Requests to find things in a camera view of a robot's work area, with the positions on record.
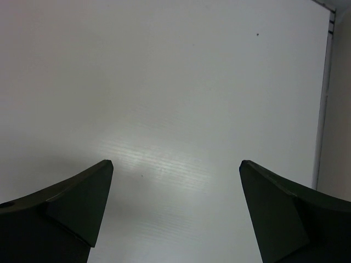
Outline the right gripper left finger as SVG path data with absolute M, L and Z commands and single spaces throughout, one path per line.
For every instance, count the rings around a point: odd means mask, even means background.
M 87 262 L 114 166 L 103 160 L 40 191 L 1 204 L 1 262 Z

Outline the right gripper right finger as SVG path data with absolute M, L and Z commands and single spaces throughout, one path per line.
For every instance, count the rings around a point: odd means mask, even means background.
M 350 202 L 253 161 L 239 172 L 263 262 L 350 262 Z

